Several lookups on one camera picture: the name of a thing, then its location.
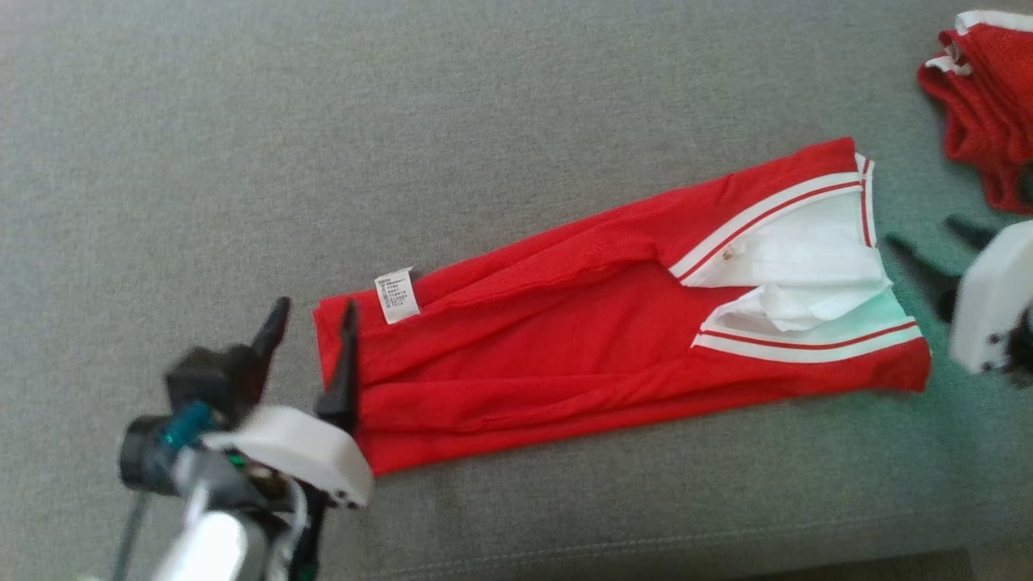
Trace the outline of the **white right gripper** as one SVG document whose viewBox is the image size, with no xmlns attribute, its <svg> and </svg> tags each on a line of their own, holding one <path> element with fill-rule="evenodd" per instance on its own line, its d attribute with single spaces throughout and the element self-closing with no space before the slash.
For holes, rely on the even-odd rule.
<svg viewBox="0 0 1033 581">
<path fill-rule="evenodd" d="M 941 322 L 949 353 L 969 373 L 1033 376 L 1033 219 L 1003 230 L 948 215 L 945 227 L 977 257 L 959 276 L 926 259 L 894 234 L 885 246 Z"/>
</svg>

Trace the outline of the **red shorts white trim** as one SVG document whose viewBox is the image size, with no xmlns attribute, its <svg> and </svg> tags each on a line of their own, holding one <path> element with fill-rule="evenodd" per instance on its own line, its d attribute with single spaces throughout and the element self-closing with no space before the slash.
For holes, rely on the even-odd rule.
<svg viewBox="0 0 1033 581">
<path fill-rule="evenodd" d="M 920 89 L 945 114 L 943 151 L 994 210 L 1033 215 L 1033 12 L 967 10 L 938 34 Z"/>
</svg>

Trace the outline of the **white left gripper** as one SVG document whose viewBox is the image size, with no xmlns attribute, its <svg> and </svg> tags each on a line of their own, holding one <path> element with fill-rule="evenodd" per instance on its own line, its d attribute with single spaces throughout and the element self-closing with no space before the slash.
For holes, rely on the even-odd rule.
<svg viewBox="0 0 1033 581">
<path fill-rule="evenodd" d="M 276 298 L 252 339 L 252 349 L 267 365 L 286 334 L 291 298 Z M 273 470 L 313 486 L 339 504 L 366 508 L 374 475 L 351 435 L 359 420 L 358 306 L 348 300 L 341 320 L 342 341 L 331 383 L 316 404 L 316 415 L 291 406 L 257 406 L 224 433 L 204 434 L 216 451 L 243 453 Z"/>
</svg>

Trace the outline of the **red white basketball jersey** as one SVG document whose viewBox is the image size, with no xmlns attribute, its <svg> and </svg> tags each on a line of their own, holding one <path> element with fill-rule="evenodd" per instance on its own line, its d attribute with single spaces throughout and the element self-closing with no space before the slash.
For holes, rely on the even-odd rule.
<svg viewBox="0 0 1033 581">
<path fill-rule="evenodd" d="M 358 310 L 358 440 L 376 475 L 804 396 L 922 392 L 874 162 L 850 137 L 413 278 L 321 299 L 325 379 Z"/>
</svg>

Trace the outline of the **large grey sofa seat cushion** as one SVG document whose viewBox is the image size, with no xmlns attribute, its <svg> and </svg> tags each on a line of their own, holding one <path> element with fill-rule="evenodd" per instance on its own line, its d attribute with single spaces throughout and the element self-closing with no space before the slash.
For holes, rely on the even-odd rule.
<svg viewBox="0 0 1033 581">
<path fill-rule="evenodd" d="M 126 423 L 191 345 L 294 300 L 269 400 L 310 408 L 311 311 L 799 148 L 855 139 L 876 228 L 945 269 L 1006 224 L 916 69 L 1033 0 L 0 2 L 0 581 L 106 578 Z M 328 514 L 320 581 L 1033 577 L 1033 387 L 932 345 L 860 392 L 395 473 Z"/>
</svg>

